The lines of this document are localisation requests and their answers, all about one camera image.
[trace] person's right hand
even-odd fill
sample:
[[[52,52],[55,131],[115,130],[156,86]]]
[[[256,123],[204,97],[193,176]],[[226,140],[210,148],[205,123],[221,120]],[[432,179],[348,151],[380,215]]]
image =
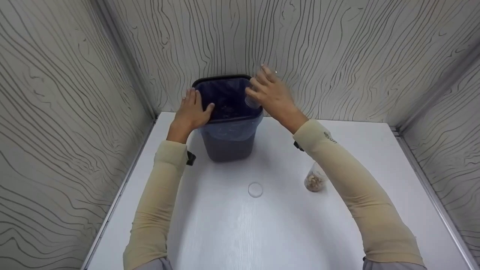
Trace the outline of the person's right hand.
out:
[[[245,92],[273,118],[294,134],[308,118],[295,106],[288,87],[266,65],[250,79],[253,87]]]

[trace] hand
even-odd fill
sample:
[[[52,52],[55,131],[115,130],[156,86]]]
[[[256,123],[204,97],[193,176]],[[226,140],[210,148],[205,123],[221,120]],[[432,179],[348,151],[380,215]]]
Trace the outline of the hand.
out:
[[[262,65],[256,77],[250,79],[250,83],[254,90],[247,87],[246,94],[256,100],[292,134],[308,121],[295,106],[288,87],[266,65]]]
[[[208,122],[214,106],[213,103],[210,103],[204,111],[200,92],[194,88],[188,89],[186,96],[181,100],[180,108],[175,114],[172,124],[170,124],[167,141],[185,144],[194,129]]]

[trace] person's left hand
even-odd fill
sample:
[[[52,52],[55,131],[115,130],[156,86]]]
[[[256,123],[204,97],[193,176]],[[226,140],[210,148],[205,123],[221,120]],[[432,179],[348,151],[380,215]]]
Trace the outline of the person's left hand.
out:
[[[190,133],[203,125],[210,119],[214,104],[208,104],[207,109],[202,109],[202,97],[200,92],[194,88],[187,90],[182,99],[180,108],[175,114],[175,119],[170,124],[167,141],[186,143]]]

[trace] wall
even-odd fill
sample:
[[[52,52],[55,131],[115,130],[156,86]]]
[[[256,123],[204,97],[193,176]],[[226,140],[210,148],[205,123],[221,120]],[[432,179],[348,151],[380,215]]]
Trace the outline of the wall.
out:
[[[0,268],[78,269],[151,119],[87,0],[0,2]]]
[[[268,63],[311,118],[397,125],[480,40],[475,0],[108,2],[164,111],[198,78]]]
[[[480,264],[480,61],[404,135]]]

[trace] gray sleeve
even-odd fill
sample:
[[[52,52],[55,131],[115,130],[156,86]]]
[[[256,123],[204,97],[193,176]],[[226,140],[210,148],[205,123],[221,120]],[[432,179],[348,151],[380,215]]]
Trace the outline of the gray sleeve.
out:
[[[158,258],[135,268],[135,270],[172,270],[172,265],[168,258]]]
[[[427,270],[424,266],[409,262],[374,262],[365,258],[363,270]]]
[[[158,258],[141,265],[135,270],[172,270],[167,258]],[[363,270],[427,270],[419,264],[409,262],[373,262],[365,259]]]

